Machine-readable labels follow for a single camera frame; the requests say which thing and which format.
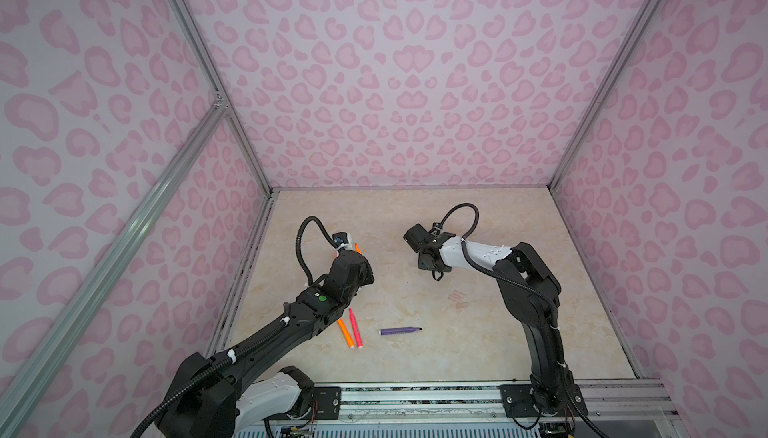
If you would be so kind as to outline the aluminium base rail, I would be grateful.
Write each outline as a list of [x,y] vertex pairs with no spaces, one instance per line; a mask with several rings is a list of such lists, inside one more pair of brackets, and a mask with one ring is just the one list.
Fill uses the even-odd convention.
[[536,410],[523,381],[317,383],[338,387],[335,419],[286,413],[232,437],[685,437],[682,417],[657,380],[580,380],[571,402]]

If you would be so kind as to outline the diagonal aluminium frame bar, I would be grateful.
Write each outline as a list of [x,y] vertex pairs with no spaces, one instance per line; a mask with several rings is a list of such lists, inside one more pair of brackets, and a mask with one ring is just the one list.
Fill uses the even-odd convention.
[[226,104],[211,107],[20,368],[1,400],[3,437],[20,433],[228,113]]

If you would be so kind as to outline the pink highlighter pen left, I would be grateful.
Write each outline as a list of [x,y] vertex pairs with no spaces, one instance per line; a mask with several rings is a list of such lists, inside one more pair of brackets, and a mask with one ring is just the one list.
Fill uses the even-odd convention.
[[349,320],[353,331],[353,336],[355,340],[355,344],[358,348],[362,348],[364,346],[362,336],[360,333],[360,329],[358,326],[358,322],[355,316],[355,313],[352,309],[349,310]]

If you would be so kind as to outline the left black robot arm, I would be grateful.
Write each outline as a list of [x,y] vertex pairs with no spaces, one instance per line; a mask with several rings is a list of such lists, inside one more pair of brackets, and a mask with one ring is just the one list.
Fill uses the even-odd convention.
[[360,288],[374,282],[361,253],[341,250],[328,273],[308,286],[272,322],[228,349],[205,357],[195,352],[179,365],[162,402],[133,431],[154,425],[165,437],[232,437],[254,421],[308,407],[309,378],[296,368],[258,378],[288,352],[318,336],[350,306]]

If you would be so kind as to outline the purple highlighter pen right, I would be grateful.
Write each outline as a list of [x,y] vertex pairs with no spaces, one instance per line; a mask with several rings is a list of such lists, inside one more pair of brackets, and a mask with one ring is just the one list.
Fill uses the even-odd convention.
[[395,336],[395,335],[404,335],[404,334],[412,334],[422,331],[421,327],[393,327],[393,328],[383,328],[379,330],[380,336]]

